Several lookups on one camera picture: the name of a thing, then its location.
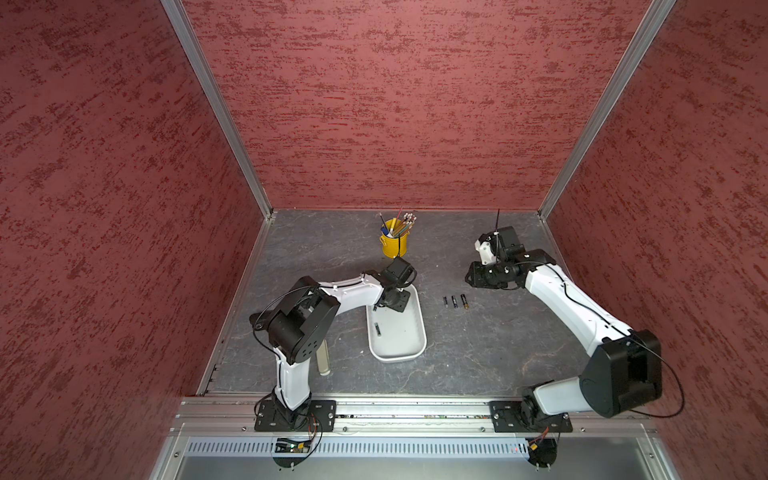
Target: metal profile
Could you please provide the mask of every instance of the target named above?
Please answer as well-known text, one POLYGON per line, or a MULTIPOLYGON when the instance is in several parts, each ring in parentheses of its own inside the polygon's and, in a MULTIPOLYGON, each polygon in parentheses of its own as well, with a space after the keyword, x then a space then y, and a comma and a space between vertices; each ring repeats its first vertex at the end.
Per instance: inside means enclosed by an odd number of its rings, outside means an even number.
MULTIPOLYGON (((277 437, 195 436, 187 443, 187 457, 298 457, 277 453, 277 437)), ((325 458, 510 458, 528 459, 528 441, 515 437, 415 439, 413 437, 329 436, 317 445, 315 457, 325 458)))
POLYGON ((214 110, 221 130, 224 132, 224 136, 227 137, 237 163, 240 164, 243 176, 246 182, 248 182, 256 202, 259 204, 262 215, 264 215, 265 219, 270 218, 273 210, 272 205, 270 205, 270 201, 266 198, 266 192, 259 181, 259 177, 256 175, 256 170, 250 161, 248 150, 245 148, 243 139, 240 138, 240 133, 237 131, 237 126, 232 119, 227 103, 224 101, 224 97, 216 83, 214 73, 210 70, 208 61, 203 54, 203 49, 197 41, 197 36, 192 29, 187 11, 184 10, 180 0, 161 0, 161 3, 165 8, 165 13, 168 15, 171 25, 174 27, 181 46, 184 48, 184 52, 187 54, 192 69, 195 75, 197 75, 197 80, 200 82, 200 86, 203 87, 203 92, 210 102, 210 107, 214 110))
POLYGON ((552 213, 555 204, 565 191, 568 182, 571 180, 571 177, 573 177, 579 164, 584 159, 587 150, 589 150, 595 137, 597 137, 603 123, 605 123, 605 120, 616 105, 624 88, 629 83, 635 70, 637 70, 637 66, 645 56, 645 52, 648 51, 648 48, 656 37, 656 34, 659 32, 661 25, 664 23, 664 20, 667 19, 675 1, 676 0, 653 0, 650 3, 650 7, 648 7, 632 40, 630 40, 627 50, 621 57, 621 60, 619 61, 614 74, 611 76, 608 85, 605 87, 597 106, 595 106, 591 117, 584 126, 581 136, 576 141, 576 145, 574 145, 571 154, 568 155, 568 159, 565 161, 562 170, 560 170, 560 174, 549 189, 549 193, 547 193, 547 197, 541 204, 541 208, 539 208, 539 215, 542 220, 547 220, 549 214, 552 213))
POLYGON ((237 284, 237 290, 232 298, 230 309, 227 311, 227 317, 224 319, 224 323, 219 331, 219 336, 216 339, 213 352, 210 354, 208 364, 203 372, 203 378, 200 380, 200 385, 197 387, 197 395, 205 395, 208 391, 208 386, 212 378, 214 377, 216 365, 221 363, 221 358, 224 355, 224 351, 227 349, 227 343, 230 340, 230 334, 234 327, 237 317, 240 315, 240 311, 243 308, 243 300, 245 299, 245 292, 248 289, 248 284, 253 278, 253 272, 256 269, 256 265, 259 263, 259 258, 266 245, 266 239, 269 235, 270 228, 275 221, 275 216, 265 218, 259 229, 259 235, 256 237, 256 243, 253 245, 253 249, 250 251, 250 257, 248 257, 248 263, 246 263, 243 275, 240 278, 240 283, 237 284))
POLYGON ((555 260, 557 260, 558 265, 560 268, 563 269, 566 275, 568 275, 568 278, 571 280, 574 279, 574 277, 571 275, 571 272, 568 270, 568 265, 565 264, 565 258, 563 258, 563 253, 560 251, 560 247, 558 247, 558 242, 554 239, 554 235, 552 235, 552 230, 549 230, 549 225, 547 224, 547 221, 543 218, 539 218, 541 221, 541 226, 544 228, 544 235, 547 237, 547 240, 549 240, 549 244, 552 245, 552 256, 555 260))

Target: black cable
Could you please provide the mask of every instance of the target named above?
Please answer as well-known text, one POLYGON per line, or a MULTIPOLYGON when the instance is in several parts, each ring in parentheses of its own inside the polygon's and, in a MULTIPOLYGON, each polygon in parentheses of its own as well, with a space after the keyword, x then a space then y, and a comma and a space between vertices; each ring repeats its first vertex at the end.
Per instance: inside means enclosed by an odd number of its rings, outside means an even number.
POLYGON ((629 411, 633 412, 633 413, 639 413, 641 415, 647 415, 647 416, 653 417, 655 419, 671 419, 672 417, 678 416, 679 414, 681 414, 683 412, 683 409, 685 408, 685 392, 683 391, 683 384, 682 384, 682 382, 680 382, 680 378, 677 376, 677 372, 674 371, 674 369, 672 368, 672 365, 667 363, 667 360, 661 358, 656 352, 654 352, 653 350, 649 349, 645 345, 641 345, 638 342, 635 342, 635 343, 637 343, 638 345, 642 346, 647 351, 653 353, 659 360, 664 362, 664 365, 666 365, 669 368, 669 370, 672 372, 672 375, 674 376, 674 381, 677 382, 677 388, 680 389, 680 408, 678 408, 675 413, 671 413, 669 415, 654 415, 653 413, 639 412, 637 410, 632 410, 632 409, 630 409, 629 411))
POLYGON ((415 281, 416 281, 416 277, 417 277, 418 275, 419 275, 419 272, 417 272, 416 270, 413 270, 413 280, 411 280, 410 282, 408 282, 408 283, 404 284, 403 286, 398 286, 398 288, 408 288, 409 286, 411 286, 411 284, 412 284, 413 282, 415 282, 415 281))
POLYGON ((270 309, 270 307, 271 307, 272 305, 274 305, 275 303, 277 303, 277 302, 281 301, 281 300, 282 300, 282 299, 283 299, 283 298, 284 298, 286 295, 288 295, 288 294, 290 294, 290 293, 293 293, 293 292, 298 292, 299 290, 303 290, 303 289, 305 289, 305 288, 309 288, 309 287, 307 287, 307 286, 300 286, 299 288, 294 288, 293 290, 289 290, 289 291, 285 292, 283 295, 280 295, 280 296, 278 296, 276 299, 274 299, 274 300, 272 300, 271 302, 269 302, 269 303, 266 305, 266 308, 265 308, 264 310, 262 310, 262 311, 261 311, 261 313, 259 313, 259 316, 258 316, 258 317, 256 317, 256 321, 255 321, 255 322, 253 322, 253 325, 251 325, 251 331, 253 332, 253 338, 254 338, 254 339, 256 339, 256 341, 259 343, 259 345, 261 345, 261 346, 262 346, 262 347, 264 347, 265 349, 269 350, 269 352, 270 352, 270 353, 272 353, 272 354, 273 354, 274 356, 276 356, 277 358, 279 358, 279 357, 280 357, 279 355, 277 355, 277 352, 275 352, 275 351, 274 351, 273 349, 271 349, 270 347, 268 347, 268 346, 264 345, 264 343, 263 343, 261 340, 259 340, 259 337, 257 337, 257 336, 256 336, 256 325, 258 325, 258 324, 259 324, 259 320, 261 320, 261 316, 262 316, 264 313, 266 313, 266 312, 267 312, 267 310, 269 310, 269 309, 270 309))
POLYGON ((549 263, 537 262, 537 261, 533 261, 533 260, 529 260, 529 261, 525 261, 525 262, 517 262, 514 265, 521 265, 521 264, 524 264, 524 263, 534 263, 536 265, 544 265, 544 266, 548 267, 550 270, 552 270, 554 272, 555 275, 558 276, 560 281, 563 283, 563 293, 565 293, 566 298, 568 298, 571 302, 576 303, 579 306, 583 306, 585 309, 587 309, 590 312, 592 312, 595 315, 597 315, 598 318, 603 320, 610 328, 616 330, 621 335, 626 336, 627 339, 629 339, 629 341, 631 341, 635 345, 638 345, 638 346, 646 349, 648 352, 653 353, 672 372, 672 376, 674 377, 675 382, 677 382, 677 388, 680 390, 680 408, 678 408, 675 413, 671 413, 670 415, 654 415, 654 414, 651 414, 651 413, 638 412, 637 410, 628 409, 629 412, 639 413, 641 415, 647 415, 647 416, 653 417, 655 419, 671 419, 672 417, 676 417, 676 416, 678 416, 679 414, 681 414, 683 412, 683 410, 685 409, 685 391, 683 390, 683 383, 680 381, 680 377, 677 376, 677 372, 675 372, 675 369, 672 368, 672 365, 667 363, 667 360, 661 358, 661 356, 658 353, 654 352, 653 350, 649 349, 648 347, 646 347, 642 343, 640 343, 637 340, 633 339, 629 333, 624 333, 621 330, 619 330, 618 328, 616 328, 611 322, 607 321, 600 313, 596 312, 594 309, 592 309, 589 306, 586 306, 583 303, 581 303, 581 302, 571 298, 571 296, 568 295, 568 287, 567 287, 567 284, 566 284, 565 280, 563 279, 562 275, 560 273, 558 273, 557 270, 552 268, 552 265, 550 265, 549 263))
POLYGON ((315 448, 310 450, 310 452, 306 454, 306 457, 302 459, 302 462, 303 462, 304 460, 307 460, 320 447, 320 443, 323 441, 323 424, 321 423, 320 420, 317 419, 317 417, 315 417, 314 413, 310 413, 310 415, 304 415, 302 413, 298 413, 297 415, 307 417, 307 419, 309 419, 311 415, 312 418, 315 419, 315 436, 317 436, 317 427, 318 426, 320 427, 320 438, 317 440, 317 444, 315 445, 315 437, 314 436, 312 437, 312 444, 315 448))

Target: gray work surface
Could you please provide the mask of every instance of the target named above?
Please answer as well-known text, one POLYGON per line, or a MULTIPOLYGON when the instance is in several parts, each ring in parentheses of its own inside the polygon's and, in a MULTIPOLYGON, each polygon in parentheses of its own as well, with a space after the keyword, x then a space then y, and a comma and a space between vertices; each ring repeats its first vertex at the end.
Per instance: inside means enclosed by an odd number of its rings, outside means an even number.
MULTIPOLYGON (((384 212, 385 219, 395 214, 384 212)), ((351 310, 336 317, 326 336, 331 374, 320 376, 312 359, 313 392, 516 396, 525 386, 581 372, 587 354, 542 301, 523 289, 476 289, 464 282, 470 263, 479 260, 475 241, 493 231, 495 212, 416 216, 403 258, 418 271, 426 351, 408 362, 380 362, 369 351, 365 309, 351 310), (469 310, 461 305, 462 293, 469 310), (458 309, 443 304, 451 295, 458 309)), ((552 254, 537 214, 502 214, 499 227, 507 226, 527 249, 552 254)), ((372 211, 278 211, 209 391, 270 391, 274 355, 253 339, 248 316, 302 276, 339 281, 386 267, 391 260, 382 253, 380 227, 372 211)), ((258 335, 266 343, 266 333, 258 335)))

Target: yellow pencil cup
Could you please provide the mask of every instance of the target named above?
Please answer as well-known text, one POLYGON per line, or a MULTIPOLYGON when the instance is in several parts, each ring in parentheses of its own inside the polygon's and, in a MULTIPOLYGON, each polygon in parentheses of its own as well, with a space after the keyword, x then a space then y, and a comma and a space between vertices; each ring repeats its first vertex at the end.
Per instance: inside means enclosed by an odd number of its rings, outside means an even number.
MULTIPOLYGON (((393 218, 386 223, 387 228, 392 229, 393 223, 395 224, 395 230, 402 226, 401 220, 393 218)), ((389 258, 402 257, 408 250, 408 235, 410 234, 411 232, 408 231, 400 238, 389 238, 386 235, 382 235, 379 237, 382 243, 382 252, 389 258)))

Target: white robotic arm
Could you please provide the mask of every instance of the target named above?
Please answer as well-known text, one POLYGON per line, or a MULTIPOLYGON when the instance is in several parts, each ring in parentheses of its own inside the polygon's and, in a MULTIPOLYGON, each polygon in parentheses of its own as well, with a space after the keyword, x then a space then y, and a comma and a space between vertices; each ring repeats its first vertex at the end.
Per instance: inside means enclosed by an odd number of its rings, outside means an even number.
POLYGON ((400 257, 381 272, 368 271, 341 282, 299 279, 274 310, 253 314, 254 331, 266 330, 276 356, 276 407, 291 425, 300 424, 310 399, 310 358, 325 338, 333 318, 360 306, 380 306, 402 312, 410 298, 404 290, 415 270, 400 257))
MULTIPOLYGON (((382 284, 366 273, 341 282, 320 283, 319 287, 339 301, 336 315, 359 306, 376 305, 384 292, 382 284)), ((277 355, 275 396, 289 410, 296 410, 310 397, 310 359, 290 364, 279 347, 273 350, 277 355)))
POLYGON ((548 263, 529 272, 525 278, 525 289, 540 298, 558 316, 589 356, 606 342, 605 339, 617 340, 630 334, 629 325, 608 313, 575 286, 559 265, 548 263))
POLYGON ((534 429, 548 417, 594 410, 605 417, 661 396, 660 343, 635 332, 575 286, 542 250, 526 250, 512 227, 475 242, 481 261, 465 281, 478 288, 510 290, 514 283, 541 299, 576 336, 590 356, 578 377, 546 382, 523 392, 518 419, 534 429))

